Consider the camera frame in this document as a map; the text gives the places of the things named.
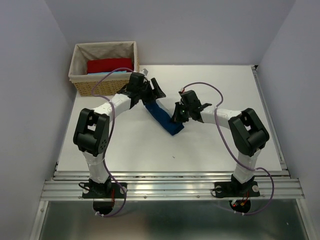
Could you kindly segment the dark blue t shirt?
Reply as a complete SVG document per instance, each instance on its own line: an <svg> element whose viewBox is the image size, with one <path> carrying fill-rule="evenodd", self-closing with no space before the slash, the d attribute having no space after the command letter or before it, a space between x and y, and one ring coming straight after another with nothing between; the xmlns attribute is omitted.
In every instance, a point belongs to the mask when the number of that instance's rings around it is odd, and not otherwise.
<svg viewBox="0 0 320 240"><path fill-rule="evenodd" d="M172 114L169 110L162 104L162 102L157 99L153 102L146 103L145 108L151 114L151 116L161 125L161 127L174 136L180 133L184 129L184 125L180 122L172 121Z"/></svg>

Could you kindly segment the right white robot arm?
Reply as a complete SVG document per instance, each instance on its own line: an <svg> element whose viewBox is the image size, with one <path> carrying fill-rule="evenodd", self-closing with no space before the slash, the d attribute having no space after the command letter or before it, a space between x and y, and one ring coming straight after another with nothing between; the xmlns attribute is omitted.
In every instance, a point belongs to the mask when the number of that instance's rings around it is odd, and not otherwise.
<svg viewBox="0 0 320 240"><path fill-rule="evenodd" d="M204 123L214 124L220 134L223 144L231 157L236 161L236 167L230 182L231 192L242 195L248 190L248 183L253 180L258 156L265 147L270 135L264 124L252 108L245 110L229 110L211 103L202 104L195 91L182 90L179 92L180 101L175 103L171 121L185 123L190 119ZM235 156L221 128L230 130L234 145L238 150Z"/></svg>

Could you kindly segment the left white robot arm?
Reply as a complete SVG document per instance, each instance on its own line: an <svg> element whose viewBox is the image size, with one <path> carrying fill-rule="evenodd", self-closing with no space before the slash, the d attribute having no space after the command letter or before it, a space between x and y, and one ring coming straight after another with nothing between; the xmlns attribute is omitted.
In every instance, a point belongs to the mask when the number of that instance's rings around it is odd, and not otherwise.
<svg viewBox="0 0 320 240"><path fill-rule="evenodd" d="M169 128L170 116L160 107L158 99L166 95L157 80L148 80L144 74L132 72L129 81L113 97L94 109L80 111L73 143L83 153L89 168L88 183L80 183L86 199L106 198L112 193L112 177L106 170L105 155L113 134L115 119L132 109L139 102L165 129Z"/></svg>

